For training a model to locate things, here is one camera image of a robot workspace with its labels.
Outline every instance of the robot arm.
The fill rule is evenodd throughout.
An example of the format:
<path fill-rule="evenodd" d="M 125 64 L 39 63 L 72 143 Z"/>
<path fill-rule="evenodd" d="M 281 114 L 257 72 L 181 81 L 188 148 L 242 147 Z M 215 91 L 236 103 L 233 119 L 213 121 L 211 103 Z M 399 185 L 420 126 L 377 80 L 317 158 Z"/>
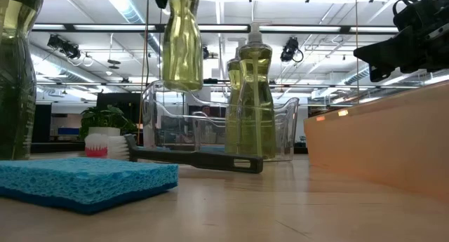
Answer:
<path fill-rule="evenodd" d="M 370 65 L 372 82 L 388 78 L 397 67 L 403 73 L 449 68 L 449 0 L 399 1 L 407 4 L 400 13 L 397 2 L 393 7 L 399 33 L 354 50 L 355 57 Z"/>

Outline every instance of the table surface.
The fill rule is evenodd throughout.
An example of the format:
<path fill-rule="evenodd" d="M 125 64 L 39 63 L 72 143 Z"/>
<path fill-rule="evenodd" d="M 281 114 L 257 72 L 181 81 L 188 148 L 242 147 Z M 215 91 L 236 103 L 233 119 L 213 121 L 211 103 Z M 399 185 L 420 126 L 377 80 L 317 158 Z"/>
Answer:
<path fill-rule="evenodd" d="M 34 159 L 74 156 L 40 154 Z M 449 206 L 309 167 L 259 175 L 180 166 L 179 187 L 96 215 L 0 198 L 0 241 L 448 241 Z"/>

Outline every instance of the dish rack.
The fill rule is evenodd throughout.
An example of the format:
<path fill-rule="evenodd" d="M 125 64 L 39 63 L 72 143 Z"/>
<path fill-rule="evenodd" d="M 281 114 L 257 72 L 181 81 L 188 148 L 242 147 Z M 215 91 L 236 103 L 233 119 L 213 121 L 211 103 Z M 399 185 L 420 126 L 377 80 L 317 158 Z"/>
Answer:
<path fill-rule="evenodd" d="M 164 81 L 151 83 L 142 94 L 144 147 L 225 152 L 226 111 L 235 105 L 207 100 L 210 89 L 203 87 L 193 93 L 166 88 Z M 276 156 L 264 161 L 293 159 L 298 104 L 298 98 L 291 98 L 274 106 Z"/>

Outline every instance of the plastic bottle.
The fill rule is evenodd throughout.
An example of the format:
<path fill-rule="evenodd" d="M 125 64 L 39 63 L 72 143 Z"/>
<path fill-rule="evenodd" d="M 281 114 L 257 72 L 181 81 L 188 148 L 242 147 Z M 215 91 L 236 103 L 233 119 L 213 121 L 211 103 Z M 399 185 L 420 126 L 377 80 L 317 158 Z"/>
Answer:
<path fill-rule="evenodd" d="M 0 160 L 29 158 L 36 77 L 28 34 L 43 0 L 0 0 Z"/>
<path fill-rule="evenodd" d="M 239 153 L 273 159 L 276 156 L 274 103 L 268 84 L 272 48 L 262 42 L 260 23 L 251 23 L 248 44 L 240 48 L 243 85 L 239 99 Z"/>
<path fill-rule="evenodd" d="M 239 49 L 245 46 L 246 38 L 228 39 L 237 41 L 239 47 L 236 48 L 236 56 L 227 62 L 227 73 L 231 81 L 231 95 L 229 96 L 229 106 L 226 110 L 226 142 L 225 151 L 230 154 L 237 154 L 239 142 L 239 126 L 237 121 L 237 106 L 239 105 L 241 84 L 243 75 L 240 70 Z"/>
<path fill-rule="evenodd" d="M 201 90 L 203 49 L 196 11 L 199 0 L 169 0 L 170 19 L 163 38 L 162 79 L 171 90 Z"/>

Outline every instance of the green bottle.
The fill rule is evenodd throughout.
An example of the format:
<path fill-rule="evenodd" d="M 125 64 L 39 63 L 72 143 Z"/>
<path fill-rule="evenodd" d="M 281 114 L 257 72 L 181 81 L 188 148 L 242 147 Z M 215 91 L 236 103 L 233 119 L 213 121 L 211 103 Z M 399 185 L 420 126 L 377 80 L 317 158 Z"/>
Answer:
<path fill-rule="evenodd" d="M 0 160 L 29 158 L 36 76 L 28 35 L 42 3 L 0 0 Z"/>
<path fill-rule="evenodd" d="M 239 143 L 239 126 L 237 121 L 237 106 L 239 105 L 241 84 L 243 75 L 240 71 L 239 49 L 245 46 L 245 38 L 228 39 L 238 41 L 236 57 L 227 62 L 227 73 L 231 81 L 231 95 L 229 96 L 229 106 L 226 110 L 226 142 L 224 149 L 227 153 L 238 154 L 237 144 Z"/>
<path fill-rule="evenodd" d="M 239 98 L 239 153 L 274 159 L 274 103 L 268 84 L 272 48 L 262 42 L 259 23 L 251 23 L 248 44 L 240 48 L 243 85 Z"/>
<path fill-rule="evenodd" d="M 203 88 L 203 49 L 196 11 L 199 0 L 169 0 L 170 19 L 163 38 L 162 79 L 171 90 Z"/>

